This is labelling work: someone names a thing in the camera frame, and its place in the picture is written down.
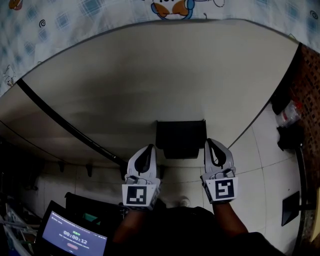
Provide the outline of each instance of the dark clothing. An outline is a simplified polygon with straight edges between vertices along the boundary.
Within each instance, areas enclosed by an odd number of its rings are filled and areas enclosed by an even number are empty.
[[[232,239],[224,236],[215,216],[201,207],[169,208],[150,213],[140,233],[114,249],[163,255],[272,255],[283,254],[260,233],[246,233]]]

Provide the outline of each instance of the patterned fabric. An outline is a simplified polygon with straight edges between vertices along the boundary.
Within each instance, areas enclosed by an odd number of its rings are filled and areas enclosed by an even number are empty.
[[[1,0],[0,96],[64,49],[154,20],[243,19],[320,52],[319,13],[319,0]]]

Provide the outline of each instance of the black stand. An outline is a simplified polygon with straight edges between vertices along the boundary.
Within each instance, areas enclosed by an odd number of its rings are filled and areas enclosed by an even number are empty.
[[[206,139],[205,120],[156,123],[155,145],[166,159],[197,159]]]
[[[290,195],[282,201],[282,222],[281,226],[288,224],[299,215],[299,211],[315,210],[316,204],[300,205],[300,192]]]

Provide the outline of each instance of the shoe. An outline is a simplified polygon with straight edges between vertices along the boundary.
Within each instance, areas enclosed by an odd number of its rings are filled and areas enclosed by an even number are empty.
[[[180,207],[190,207],[190,200],[187,197],[184,197],[180,203],[179,203]]]

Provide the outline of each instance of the forearm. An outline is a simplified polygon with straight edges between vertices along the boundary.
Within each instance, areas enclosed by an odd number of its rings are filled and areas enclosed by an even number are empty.
[[[218,225],[229,238],[248,233],[246,226],[236,215],[230,203],[213,204],[212,208]]]
[[[147,213],[142,211],[129,211],[115,231],[112,241],[121,244],[136,235],[140,231],[146,215]]]

